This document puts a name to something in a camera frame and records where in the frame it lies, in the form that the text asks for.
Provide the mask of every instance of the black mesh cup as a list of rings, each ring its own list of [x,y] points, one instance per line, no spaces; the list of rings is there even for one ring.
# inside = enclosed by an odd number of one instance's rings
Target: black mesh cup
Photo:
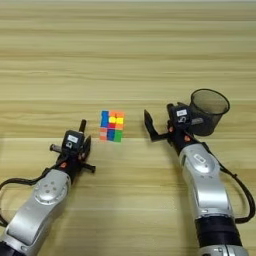
[[[203,122],[192,126],[194,134],[208,136],[214,132],[221,117],[230,109],[228,99],[211,89],[199,89],[191,94],[190,108],[194,119]]]

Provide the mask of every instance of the sticker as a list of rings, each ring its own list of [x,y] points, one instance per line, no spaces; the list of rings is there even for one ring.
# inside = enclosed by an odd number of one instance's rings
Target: sticker
[[[202,156],[200,156],[199,154],[195,154],[195,155],[194,155],[194,158],[195,158],[197,161],[201,162],[202,164],[204,164],[204,163],[206,162],[206,160],[205,160]]]
[[[177,116],[185,116],[187,115],[187,110],[186,109],[183,109],[183,110],[179,110],[177,111]]]
[[[72,136],[72,135],[68,135],[68,140],[69,140],[69,141],[72,141],[72,142],[74,142],[74,143],[77,143],[78,138],[75,137],[75,136]]]

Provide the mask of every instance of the rubik's cube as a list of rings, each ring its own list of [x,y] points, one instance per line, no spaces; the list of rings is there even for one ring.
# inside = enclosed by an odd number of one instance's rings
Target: rubik's cube
[[[102,111],[100,125],[100,140],[121,142],[124,129],[124,113],[117,111]]]

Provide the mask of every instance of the orange block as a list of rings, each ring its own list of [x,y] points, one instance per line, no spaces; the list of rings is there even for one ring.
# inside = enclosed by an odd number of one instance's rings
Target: orange block
[[[116,117],[116,111],[110,111],[109,112],[109,117],[113,116],[113,117]]]
[[[107,136],[100,136],[100,140],[107,140]]]
[[[107,131],[108,131],[108,128],[104,128],[104,127],[100,128],[100,132],[107,132]]]
[[[116,112],[116,117],[124,117],[124,112]]]
[[[123,124],[116,124],[116,130],[123,130],[124,125]]]

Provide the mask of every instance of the wood grain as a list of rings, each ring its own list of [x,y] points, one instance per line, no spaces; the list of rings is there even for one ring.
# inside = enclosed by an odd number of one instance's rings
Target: wood grain
[[[205,140],[256,195],[256,3],[0,3],[0,178],[35,177],[48,151],[88,120],[90,163],[40,256],[191,256],[195,228],[177,156],[152,144],[143,110],[165,131],[169,102],[202,87],[231,111]],[[126,113],[121,144],[98,140],[103,109]],[[223,176],[237,216],[247,204]],[[10,219],[31,188],[9,186]],[[239,226],[256,255],[256,221]]]

